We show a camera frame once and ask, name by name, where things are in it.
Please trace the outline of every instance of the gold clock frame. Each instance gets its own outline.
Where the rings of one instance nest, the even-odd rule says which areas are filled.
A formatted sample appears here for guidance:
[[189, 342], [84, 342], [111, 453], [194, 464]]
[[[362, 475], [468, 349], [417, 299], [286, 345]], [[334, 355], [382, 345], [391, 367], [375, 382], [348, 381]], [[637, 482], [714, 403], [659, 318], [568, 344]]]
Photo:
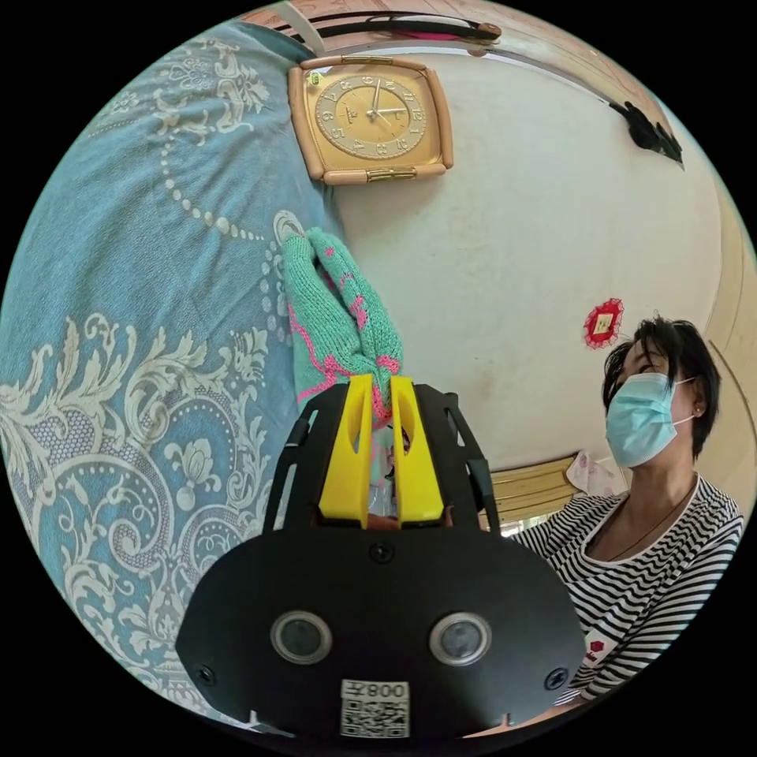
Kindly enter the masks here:
[[[330, 68], [335, 65], [393, 65], [398, 68], [411, 69], [423, 74], [428, 84], [439, 127], [439, 162], [426, 166], [410, 166], [409, 168], [392, 169], [350, 169], [327, 170], [321, 160], [321, 155], [308, 121], [307, 105], [304, 98], [305, 77], [312, 69]], [[387, 181], [392, 179], [414, 179], [441, 176], [452, 168], [452, 121], [449, 117], [447, 100], [442, 84], [436, 72], [426, 66], [405, 59], [381, 57], [375, 55], [331, 55], [326, 58], [313, 58], [289, 69], [288, 75], [289, 109], [292, 112], [292, 125], [297, 142], [300, 144], [302, 157], [308, 174], [314, 181], [322, 181], [327, 185], [357, 185], [368, 184], [372, 181]]]

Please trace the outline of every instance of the blue surgical mask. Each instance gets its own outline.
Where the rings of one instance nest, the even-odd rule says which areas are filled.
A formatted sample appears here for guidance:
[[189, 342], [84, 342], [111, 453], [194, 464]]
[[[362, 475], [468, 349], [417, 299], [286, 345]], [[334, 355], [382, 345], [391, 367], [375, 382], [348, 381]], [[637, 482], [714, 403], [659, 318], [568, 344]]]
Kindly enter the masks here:
[[635, 468], [662, 452], [676, 437], [676, 426], [694, 416], [675, 423], [670, 411], [673, 393], [678, 384], [670, 386], [662, 373], [631, 376], [617, 391], [607, 412], [607, 443], [615, 461], [622, 468]]

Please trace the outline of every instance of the red decoration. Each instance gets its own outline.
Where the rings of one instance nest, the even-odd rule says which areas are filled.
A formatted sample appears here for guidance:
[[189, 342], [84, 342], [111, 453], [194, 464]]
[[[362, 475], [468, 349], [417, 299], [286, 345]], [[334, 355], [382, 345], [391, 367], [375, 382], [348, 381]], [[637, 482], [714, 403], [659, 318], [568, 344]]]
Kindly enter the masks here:
[[621, 328], [623, 303], [613, 298], [598, 305], [584, 321], [584, 341], [591, 349], [609, 347], [617, 341]]

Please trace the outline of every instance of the qr code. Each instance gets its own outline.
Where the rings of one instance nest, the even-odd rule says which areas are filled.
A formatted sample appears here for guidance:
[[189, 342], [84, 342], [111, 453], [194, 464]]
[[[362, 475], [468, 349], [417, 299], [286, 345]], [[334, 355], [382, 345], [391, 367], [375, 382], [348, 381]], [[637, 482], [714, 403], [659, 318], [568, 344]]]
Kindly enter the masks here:
[[410, 735], [407, 684], [343, 681], [341, 735], [401, 739]]
[[341, 735], [368, 739], [401, 739], [410, 735], [407, 702], [362, 702], [345, 699]]

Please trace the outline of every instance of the striped shirt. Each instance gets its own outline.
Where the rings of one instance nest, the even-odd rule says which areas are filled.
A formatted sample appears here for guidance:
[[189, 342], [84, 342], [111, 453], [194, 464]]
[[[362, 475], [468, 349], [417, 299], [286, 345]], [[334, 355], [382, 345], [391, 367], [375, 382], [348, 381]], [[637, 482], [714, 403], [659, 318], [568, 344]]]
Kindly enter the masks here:
[[683, 512], [647, 549], [615, 562], [588, 557], [587, 544], [627, 497], [579, 495], [511, 537], [557, 572], [586, 635], [586, 657], [555, 704], [594, 699], [657, 659], [699, 612], [741, 537], [738, 505], [699, 477]]

